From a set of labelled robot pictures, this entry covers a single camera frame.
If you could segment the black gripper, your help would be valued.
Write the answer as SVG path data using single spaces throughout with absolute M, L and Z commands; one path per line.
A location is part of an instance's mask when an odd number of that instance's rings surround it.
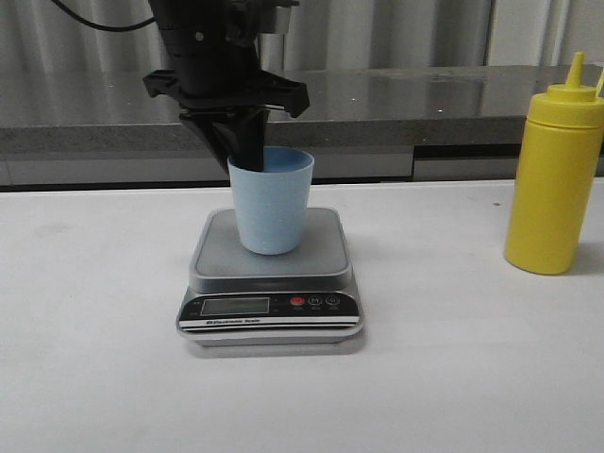
M 259 107 L 281 109 L 294 118 L 310 106 L 306 84 L 263 71 L 247 53 L 235 59 L 178 53 L 172 61 L 173 69 L 156 70 L 143 78 L 149 96 L 167 95 L 192 110 Z M 238 110 L 214 124 L 207 114 L 178 116 L 227 175 L 229 162 L 248 171 L 263 170 L 268 117 L 267 109 Z

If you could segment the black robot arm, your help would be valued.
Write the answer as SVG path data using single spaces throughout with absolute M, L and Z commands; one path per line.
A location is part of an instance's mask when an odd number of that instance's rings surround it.
M 172 67 L 147 75 L 152 97 L 166 95 L 179 121 L 223 169 L 264 169 L 269 112 L 296 118 L 310 105 L 305 84 L 262 70 L 260 34 L 284 34 L 294 1 L 153 1 Z

